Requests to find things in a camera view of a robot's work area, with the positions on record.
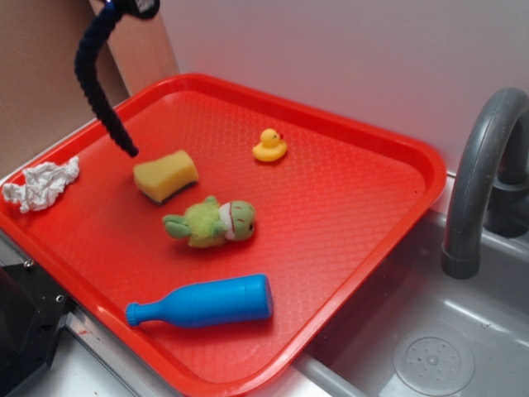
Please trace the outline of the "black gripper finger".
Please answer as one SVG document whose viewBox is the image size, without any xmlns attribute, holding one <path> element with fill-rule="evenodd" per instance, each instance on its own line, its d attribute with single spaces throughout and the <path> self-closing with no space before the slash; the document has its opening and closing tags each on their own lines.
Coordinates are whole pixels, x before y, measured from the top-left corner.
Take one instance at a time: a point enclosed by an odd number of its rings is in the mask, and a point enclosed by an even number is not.
<svg viewBox="0 0 529 397">
<path fill-rule="evenodd" d="M 111 4 L 121 14 L 139 19 L 152 19 L 160 9 L 160 0 L 112 0 Z"/>
</svg>

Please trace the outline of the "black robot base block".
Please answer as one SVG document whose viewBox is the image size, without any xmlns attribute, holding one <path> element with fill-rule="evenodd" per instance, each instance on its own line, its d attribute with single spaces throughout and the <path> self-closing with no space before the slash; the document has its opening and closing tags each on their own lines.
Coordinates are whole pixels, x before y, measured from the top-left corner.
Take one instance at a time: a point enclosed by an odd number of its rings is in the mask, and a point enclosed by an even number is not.
<svg viewBox="0 0 529 397">
<path fill-rule="evenodd" d="M 1 395 L 48 371 L 71 310 L 67 292 L 33 260 L 1 268 Z"/>
</svg>

